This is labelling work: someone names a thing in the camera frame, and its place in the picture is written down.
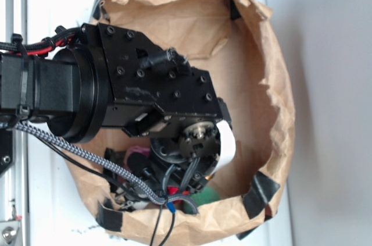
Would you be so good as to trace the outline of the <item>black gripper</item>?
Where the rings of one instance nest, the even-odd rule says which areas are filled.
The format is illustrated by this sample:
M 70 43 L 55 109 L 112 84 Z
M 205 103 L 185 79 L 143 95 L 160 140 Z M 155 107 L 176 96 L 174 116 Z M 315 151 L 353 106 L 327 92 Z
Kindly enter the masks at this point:
M 235 155 L 235 137 L 229 120 L 191 122 L 136 119 L 124 129 L 130 137 L 149 138 L 148 147 L 121 151 L 118 164 L 124 195 L 134 202 L 168 204 L 187 201 L 183 191 L 200 192 L 209 178 Z M 169 195 L 168 186 L 179 194 Z

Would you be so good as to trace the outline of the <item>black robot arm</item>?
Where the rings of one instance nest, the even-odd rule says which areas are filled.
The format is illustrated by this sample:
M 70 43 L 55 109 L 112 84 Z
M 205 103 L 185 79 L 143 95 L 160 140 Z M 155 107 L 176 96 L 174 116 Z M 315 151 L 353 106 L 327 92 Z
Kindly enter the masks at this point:
M 205 70 L 139 31 L 106 24 L 59 27 L 24 45 L 1 44 L 1 128 L 30 133 L 102 166 L 134 204 L 186 201 L 235 155 L 231 118 Z M 148 138 L 127 162 L 76 147 L 103 128 Z

